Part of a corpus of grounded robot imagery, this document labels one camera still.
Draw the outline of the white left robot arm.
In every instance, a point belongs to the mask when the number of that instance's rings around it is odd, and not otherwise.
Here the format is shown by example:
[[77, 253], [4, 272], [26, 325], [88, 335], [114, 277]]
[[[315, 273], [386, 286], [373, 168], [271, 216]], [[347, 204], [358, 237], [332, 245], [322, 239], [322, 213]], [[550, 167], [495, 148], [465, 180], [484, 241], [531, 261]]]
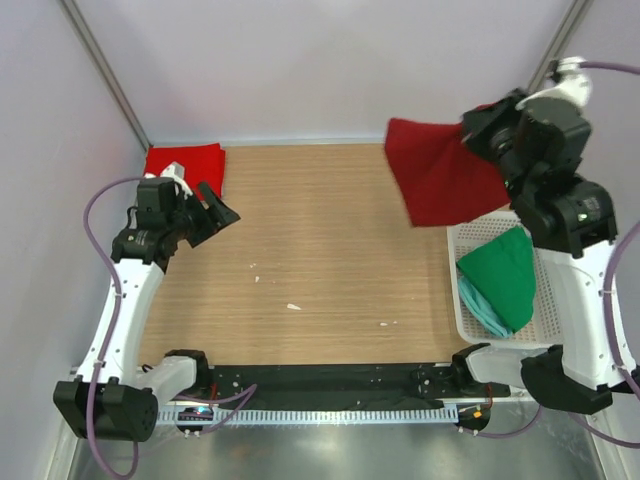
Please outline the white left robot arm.
[[159, 409], [211, 385], [201, 350], [174, 349], [148, 372], [138, 354], [156, 292], [180, 242], [208, 241], [239, 221], [206, 182], [190, 188], [174, 174], [137, 181], [126, 226], [102, 258], [111, 285], [92, 344], [75, 377], [57, 383], [53, 402], [82, 439], [145, 442]]

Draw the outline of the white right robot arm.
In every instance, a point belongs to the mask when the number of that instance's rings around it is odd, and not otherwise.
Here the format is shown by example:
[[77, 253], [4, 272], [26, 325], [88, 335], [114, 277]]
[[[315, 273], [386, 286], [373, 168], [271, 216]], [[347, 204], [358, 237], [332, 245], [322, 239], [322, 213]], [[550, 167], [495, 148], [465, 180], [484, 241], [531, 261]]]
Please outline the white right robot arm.
[[622, 251], [609, 193], [578, 173], [592, 132], [571, 100], [507, 98], [468, 111], [467, 148], [495, 165], [518, 224], [460, 253], [459, 305], [495, 316], [493, 339], [455, 359], [478, 383], [526, 389], [542, 406], [593, 414], [635, 393], [614, 269]]

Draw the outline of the dark red t shirt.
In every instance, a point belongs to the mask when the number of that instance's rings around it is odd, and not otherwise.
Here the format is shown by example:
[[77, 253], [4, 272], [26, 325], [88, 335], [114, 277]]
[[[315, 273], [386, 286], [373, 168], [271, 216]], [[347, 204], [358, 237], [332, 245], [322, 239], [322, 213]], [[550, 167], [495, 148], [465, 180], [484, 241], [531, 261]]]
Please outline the dark red t shirt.
[[384, 154], [414, 227], [471, 222], [509, 203], [497, 168], [464, 145], [460, 122], [394, 117]]

